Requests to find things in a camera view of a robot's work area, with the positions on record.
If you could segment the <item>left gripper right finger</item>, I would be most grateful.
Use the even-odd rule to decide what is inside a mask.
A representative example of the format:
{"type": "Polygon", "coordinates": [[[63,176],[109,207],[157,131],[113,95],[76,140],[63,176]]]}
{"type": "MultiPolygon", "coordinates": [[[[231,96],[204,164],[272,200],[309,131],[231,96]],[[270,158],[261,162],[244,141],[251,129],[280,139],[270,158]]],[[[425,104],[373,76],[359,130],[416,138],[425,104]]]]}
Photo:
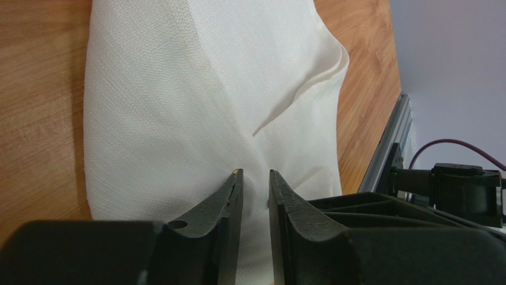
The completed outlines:
{"type": "Polygon", "coordinates": [[[276,284],[504,284],[505,235],[488,227],[349,228],[270,172],[276,284]]]}

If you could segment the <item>white cloth napkin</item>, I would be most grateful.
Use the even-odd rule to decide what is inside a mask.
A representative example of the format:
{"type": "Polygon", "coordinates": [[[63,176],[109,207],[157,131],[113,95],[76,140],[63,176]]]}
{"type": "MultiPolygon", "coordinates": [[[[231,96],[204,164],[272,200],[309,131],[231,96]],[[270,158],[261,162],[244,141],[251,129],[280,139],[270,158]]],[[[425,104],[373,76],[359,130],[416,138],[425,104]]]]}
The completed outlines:
{"type": "Polygon", "coordinates": [[[84,170],[95,220],[170,221],[244,172],[237,284],[274,281],[270,170],[341,195],[345,47],[313,1],[94,1],[84,170]]]}

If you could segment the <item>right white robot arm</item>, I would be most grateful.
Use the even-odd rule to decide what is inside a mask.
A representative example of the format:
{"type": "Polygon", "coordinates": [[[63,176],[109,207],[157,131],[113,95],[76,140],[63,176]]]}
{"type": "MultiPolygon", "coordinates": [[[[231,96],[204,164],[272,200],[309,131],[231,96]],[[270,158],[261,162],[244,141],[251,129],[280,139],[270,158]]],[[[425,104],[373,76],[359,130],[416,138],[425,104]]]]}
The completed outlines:
{"type": "Polygon", "coordinates": [[[505,178],[479,166],[437,163],[431,170],[392,166],[376,191],[312,200],[351,228],[491,227],[503,229],[505,178]]]}

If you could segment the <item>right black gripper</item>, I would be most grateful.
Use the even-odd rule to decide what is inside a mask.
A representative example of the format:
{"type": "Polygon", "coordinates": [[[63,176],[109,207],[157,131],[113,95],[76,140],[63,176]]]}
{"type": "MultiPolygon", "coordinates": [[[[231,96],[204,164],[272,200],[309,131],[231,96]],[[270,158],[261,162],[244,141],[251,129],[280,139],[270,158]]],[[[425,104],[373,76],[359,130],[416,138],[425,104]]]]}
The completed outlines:
{"type": "Polygon", "coordinates": [[[371,192],[310,200],[309,203],[349,228],[462,226],[417,205],[371,192]]]}

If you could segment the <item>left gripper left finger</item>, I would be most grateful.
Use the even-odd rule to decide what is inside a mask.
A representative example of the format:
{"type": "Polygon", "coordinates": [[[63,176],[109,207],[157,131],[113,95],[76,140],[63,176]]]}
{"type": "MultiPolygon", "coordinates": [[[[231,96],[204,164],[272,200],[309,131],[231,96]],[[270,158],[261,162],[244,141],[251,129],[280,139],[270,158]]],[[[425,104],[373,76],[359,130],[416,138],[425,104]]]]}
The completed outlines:
{"type": "Polygon", "coordinates": [[[2,284],[234,284],[243,171],[180,217],[31,221],[1,248],[2,284]]]}

